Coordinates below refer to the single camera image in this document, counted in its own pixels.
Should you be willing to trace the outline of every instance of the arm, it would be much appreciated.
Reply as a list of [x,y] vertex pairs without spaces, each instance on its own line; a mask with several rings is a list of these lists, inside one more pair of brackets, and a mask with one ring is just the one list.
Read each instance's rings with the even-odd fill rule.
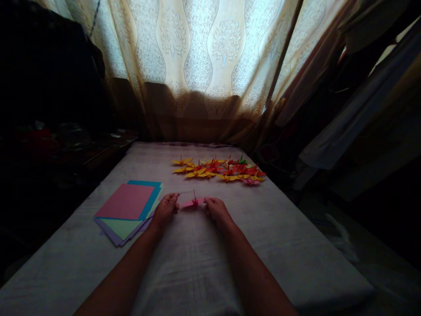
[[232,220],[223,201],[205,198],[207,215],[222,231],[234,280],[247,314],[298,315],[275,278]]
[[177,214],[179,194],[166,195],[158,204],[147,230],[130,247],[120,262],[83,302],[75,315],[128,315],[165,228]]

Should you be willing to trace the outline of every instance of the white bed sheet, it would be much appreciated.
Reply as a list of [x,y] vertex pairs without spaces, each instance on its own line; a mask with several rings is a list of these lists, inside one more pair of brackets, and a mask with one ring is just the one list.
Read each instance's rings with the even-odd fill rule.
[[[185,179],[172,174],[175,167],[170,160],[180,154],[197,159],[230,154],[237,158],[244,153],[231,147],[134,143],[101,185],[3,286],[0,314],[65,316],[75,312],[139,236],[116,248],[92,220],[120,184],[129,180],[161,181],[163,194],[180,192],[180,202],[191,198],[193,188],[198,196],[222,199],[300,312],[337,310],[374,293],[269,178],[256,187],[219,178]],[[201,209],[180,212],[153,255],[132,314],[243,314],[222,242]]]

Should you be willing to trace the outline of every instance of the patterned curtain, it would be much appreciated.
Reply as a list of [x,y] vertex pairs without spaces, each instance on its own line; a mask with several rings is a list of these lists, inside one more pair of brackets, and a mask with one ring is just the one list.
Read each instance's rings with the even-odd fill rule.
[[297,0],[37,0],[79,22],[125,79],[151,140],[236,143],[268,127],[282,94],[345,0],[304,0],[267,102]]

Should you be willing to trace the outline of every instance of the forearm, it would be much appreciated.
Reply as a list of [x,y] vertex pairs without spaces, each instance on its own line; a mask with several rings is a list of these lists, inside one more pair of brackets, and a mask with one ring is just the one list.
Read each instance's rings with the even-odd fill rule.
[[75,315],[128,315],[161,234],[154,227],[148,228]]
[[232,273],[247,314],[297,315],[270,271],[234,222],[222,227]]

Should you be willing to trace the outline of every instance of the hand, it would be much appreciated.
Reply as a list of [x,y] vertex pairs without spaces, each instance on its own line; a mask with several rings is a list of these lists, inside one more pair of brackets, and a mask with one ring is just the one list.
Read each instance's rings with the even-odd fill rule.
[[164,196],[155,210],[149,227],[158,229],[161,233],[165,231],[172,219],[172,215],[177,214],[180,209],[180,205],[177,202],[179,195],[179,193],[170,193]]
[[223,229],[226,224],[234,223],[222,200],[216,197],[205,197],[205,203],[207,208],[206,215],[216,221],[219,229]]

